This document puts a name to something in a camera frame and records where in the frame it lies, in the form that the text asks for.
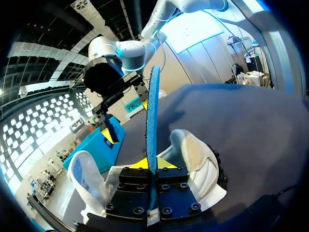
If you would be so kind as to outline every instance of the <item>desk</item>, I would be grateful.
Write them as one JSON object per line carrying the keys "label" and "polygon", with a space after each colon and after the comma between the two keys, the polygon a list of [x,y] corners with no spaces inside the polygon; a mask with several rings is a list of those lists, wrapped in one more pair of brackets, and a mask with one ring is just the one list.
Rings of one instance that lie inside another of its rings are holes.
{"label": "desk", "polygon": [[[145,157],[145,120],[142,112],[123,125],[126,137],[117,165]],[[158,153],[170,145],[174,129],[190,131],[220,153],[228,191],[211,212],[222,222],[263,194],[298,183],[309,151],[309,103],[263,87],[186,85],[159,102]],[[291,193],[286,193],[286,200]],[[77,204],[71,199],[67,211],[80,215],[84,202],[73,212]],[[64,221],[71,224],[73,216],[66,215]]]}

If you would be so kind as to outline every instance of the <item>teal box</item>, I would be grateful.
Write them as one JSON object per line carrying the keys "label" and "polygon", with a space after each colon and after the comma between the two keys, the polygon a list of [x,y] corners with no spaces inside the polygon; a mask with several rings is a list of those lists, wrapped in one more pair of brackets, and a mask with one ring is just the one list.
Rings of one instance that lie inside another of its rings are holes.
{"label": "teal box", "polygon": [[97,128],[94,132],[88,135],[63,162],[62,165],[66,170],[69,168],[69,164],[74,154],[82,150],[87,151],[92,155],[100,173],[109,170],[115,165],[126,131],[114,116],[110,118],[110,122],[115,129],[119,143],[112,144],[101,133],[100,128]]}

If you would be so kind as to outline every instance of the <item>yellow triangle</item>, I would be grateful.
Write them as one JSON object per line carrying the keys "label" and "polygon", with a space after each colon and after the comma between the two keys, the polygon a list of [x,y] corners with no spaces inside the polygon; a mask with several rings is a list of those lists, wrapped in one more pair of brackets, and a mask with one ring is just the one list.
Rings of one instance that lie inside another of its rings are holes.
{"label": "yellow triangle", "polygon": [[107,138],[108,141],[110,141],[112,144],[118,144],[119,142],[117,143],[114,143],[112,141],[112,137],[111,137],[111,134],[110,134],[110,131],[108,130],[108,128],[105,128],[104,130],[101,131],[101,133],[105,136],[105,138]]}
{"label": "yellow triangle", "polygon": [[148,100],[146,100],[146,101],[143,102],[143,106],[144,106],[145,110],[147,110],[147,107],[148,107]]}
{"label": "yellow triangle", "polygon": [[[173,164],[167,162],[166,160],[157,157],[157,161],[158,161],[158,168],[177,168],[176,166],[174,166]],[[142,159],[140,162],[137,162],[136,164],[134,164],[133,166],[131,166],[130,168],[144,168],[144,169],[148,169],[148,161],[147,158]]]}

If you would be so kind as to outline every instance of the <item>gray fabric surface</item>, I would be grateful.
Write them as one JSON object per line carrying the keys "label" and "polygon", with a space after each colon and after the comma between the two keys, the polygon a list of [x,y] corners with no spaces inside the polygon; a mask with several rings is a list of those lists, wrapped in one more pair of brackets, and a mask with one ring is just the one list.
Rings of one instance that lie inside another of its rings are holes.
{"label": "gray fabric surface", "polygon": [[[126,136],[116,165],[145,157],[145,119],[143,112],[123,125]],[[219,222],[264,194],[298,183],[308,164],[309,104],[273,89],[186,85],[160,101],[157,129],[158,153],[170,145],[174,129],[190,131],[220,153],[229,182],[226,197],[210,209]],[[84,202],[72,197],[64,222],[81,218],[82,209]]]}

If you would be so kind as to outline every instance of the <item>blue sponge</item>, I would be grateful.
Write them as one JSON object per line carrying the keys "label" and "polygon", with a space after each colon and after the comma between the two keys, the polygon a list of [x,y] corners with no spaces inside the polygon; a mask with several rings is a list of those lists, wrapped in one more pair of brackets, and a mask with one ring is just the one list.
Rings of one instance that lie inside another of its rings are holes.
{"label": "blue sponge", "polygon": [[160,83],[160,66],[154,66],[150,75],[149,95],[146,118],[146,155],[148,168],[152,173],[151,183],[151,202],[149,209],[152,209],[155,204],[155,172],[157,170],[156,163],[156,128],[157,114],[159,104],[159,83]]}

